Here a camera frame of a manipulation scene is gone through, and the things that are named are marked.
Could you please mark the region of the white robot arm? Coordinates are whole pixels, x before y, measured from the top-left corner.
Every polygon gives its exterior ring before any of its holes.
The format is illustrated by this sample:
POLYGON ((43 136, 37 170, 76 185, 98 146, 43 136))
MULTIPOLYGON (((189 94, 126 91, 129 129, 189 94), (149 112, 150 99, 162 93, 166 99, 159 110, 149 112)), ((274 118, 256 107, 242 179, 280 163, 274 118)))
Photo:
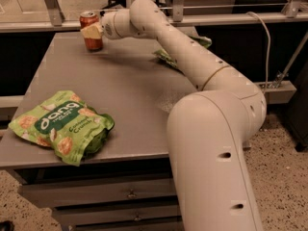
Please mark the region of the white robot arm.
POLYGON ((173 27, 151 0, 105 13, 88 39, 155 39, 196 91, 168 116, 167 147, 185 231, 264 231, 244 145, 264 123, 260 88, 173 27))

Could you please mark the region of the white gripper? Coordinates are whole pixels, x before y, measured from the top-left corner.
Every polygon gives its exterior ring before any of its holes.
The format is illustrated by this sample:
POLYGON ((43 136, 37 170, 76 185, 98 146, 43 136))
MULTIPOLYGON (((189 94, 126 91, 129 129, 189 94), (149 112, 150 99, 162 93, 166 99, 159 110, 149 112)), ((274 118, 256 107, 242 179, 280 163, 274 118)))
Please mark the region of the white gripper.
POLYGON ((81 30, 85 39, 101 39, 103 33, 108 39, 124 39, 133 37, 136 32, 128 9, 105 13, 101 17, 101 24, 95 22, 81 30))

